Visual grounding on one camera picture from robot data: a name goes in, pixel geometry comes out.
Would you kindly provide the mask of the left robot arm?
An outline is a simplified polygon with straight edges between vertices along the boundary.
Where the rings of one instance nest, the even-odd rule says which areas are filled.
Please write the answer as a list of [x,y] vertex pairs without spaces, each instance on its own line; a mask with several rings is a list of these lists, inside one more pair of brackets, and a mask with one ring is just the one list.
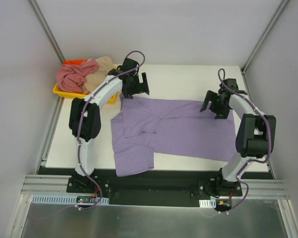
[[95,187],[91,174],[94,172],[94,142],[101,130],[100,112],[118,92],[122,92],[126,99],[133,99],[135,94],[149,94],[147,75],[139,73],[143,64],[125,58],[123,64],[110,70],[105,80],[89,95],[72,100],[69,128],[77,142],[75,175],[79,178],[79,189],[85,193],[92,192]]

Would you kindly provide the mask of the purple t shirt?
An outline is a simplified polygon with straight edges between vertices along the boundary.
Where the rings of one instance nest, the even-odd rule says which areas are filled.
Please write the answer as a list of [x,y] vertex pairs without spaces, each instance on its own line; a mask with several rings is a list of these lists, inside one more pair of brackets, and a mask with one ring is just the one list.
[[154,154],[228,162],[236,152],[233,114],[216,119],[202,102],[134,97],[123,99],[111,120],[115,170],[119,177],[154,168]]

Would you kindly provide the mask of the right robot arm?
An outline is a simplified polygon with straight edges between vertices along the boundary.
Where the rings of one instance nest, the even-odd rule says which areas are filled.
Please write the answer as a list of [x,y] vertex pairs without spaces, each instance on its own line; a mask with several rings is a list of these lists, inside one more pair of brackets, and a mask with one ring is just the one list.
[[227,119],[236,112],[241,122],[235,139],[236,152],[215,178],[201,186],[208,196],[219,198],[229,193],[241,195],[240,179],[252,163],[266,163],[273,151],[276,118],[261,112],[240,90],[235,79],[221,80],[218,92],[208,91],[201,111],[209,109],[215,119]]

